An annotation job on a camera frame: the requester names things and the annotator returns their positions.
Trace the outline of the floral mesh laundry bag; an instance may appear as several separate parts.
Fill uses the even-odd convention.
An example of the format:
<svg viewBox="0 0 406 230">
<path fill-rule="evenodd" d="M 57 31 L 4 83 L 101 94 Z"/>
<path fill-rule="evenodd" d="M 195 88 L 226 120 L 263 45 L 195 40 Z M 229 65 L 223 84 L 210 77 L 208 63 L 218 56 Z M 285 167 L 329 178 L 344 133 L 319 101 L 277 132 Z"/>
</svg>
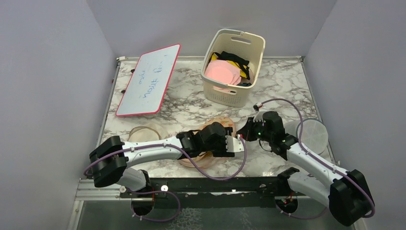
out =
<svg viewBox="0 0 406 230">
<path fill-rule="evenodd" d="M 233 128 L 232 136 L 234 137 L 236 135 L 236 132 L 235 132 L 236 126 L 235 126 L 233 120 L 230 119 L 229 117 L 212 118 L 212 119 L 206 121 L 198 129 L 202 130 L 203 128 L 205 128 L 206 126 L 208 126 L 214 122 L 220 123 L 223 127 L 232 127 Z M 213 154 L 210 151 L 208 151 L 208 152 L 202 152 L 199 156 L 193 158 L 192 160 L 197 164 L 197 166 L 199 168 L 208 169 L 210 167 L 214 167 L 216 165 L 219 165 L 219 164 L 225 162 L 226 158 L 214 157 Z M 194 168 L 193 164 L 188 159 L 182 159 L 182 160 L 179 160 L 178 162 L 180 163 L 180 165 L 182 165 L 184 167 Z"/>
</svg>

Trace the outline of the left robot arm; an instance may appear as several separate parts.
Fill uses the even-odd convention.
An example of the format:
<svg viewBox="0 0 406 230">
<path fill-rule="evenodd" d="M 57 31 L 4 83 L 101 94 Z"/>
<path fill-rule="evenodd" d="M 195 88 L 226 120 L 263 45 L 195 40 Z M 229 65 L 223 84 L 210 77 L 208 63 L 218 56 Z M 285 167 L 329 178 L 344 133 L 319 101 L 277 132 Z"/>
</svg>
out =
<svg viewBox="0 0 406 230">
<path fill-rule="evenodd" d="M 160 160 L 188 159 L 205 177 L 225 181 L 237 176 L 241 169 L 228 177 L 213 177 L 205 173 L 194 161 L 203 152 L 211 152 L 214 157 L 234 157 L 244 154 L 247 160 L 247 148 L 243 138 L 232 136 L 232 127 L 224 127 L 218 122 L 209 124 L 201 130 L 189 130 L 167 139 L 146 142 L 121 141 L 112 136 L 100 144 L 90 155 L 90 164 L 84 175 L 91 176 L 96 188 L 119 184 L 143 197 L 150 192 L 149 176 L 145 170 L 136 170 L 134 166 Z"/>
</svg>

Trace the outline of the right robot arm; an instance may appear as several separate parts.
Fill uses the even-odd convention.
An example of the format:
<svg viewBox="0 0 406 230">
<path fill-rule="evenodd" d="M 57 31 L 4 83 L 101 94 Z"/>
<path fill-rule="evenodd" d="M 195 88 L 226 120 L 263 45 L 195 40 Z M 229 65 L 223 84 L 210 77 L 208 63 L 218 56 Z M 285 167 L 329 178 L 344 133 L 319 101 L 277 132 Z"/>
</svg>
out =
<svg viewBox="0 0 406 230">
<path fill-rule="evenodd" d="M 290 169 L 279 174 L 276 188 L 280 194 L 302 193 L 323 204 L 344 226 L 374 214 L 375 205 L 364 175 L 358 170 L 347 171 L 313 153 L 285 131 L 277 112 L 259 112 L 249 117 L 237 134 L 247 142 L 267 142 L 273 153 L 310 173 L 307 176 Z"/>
</svg>

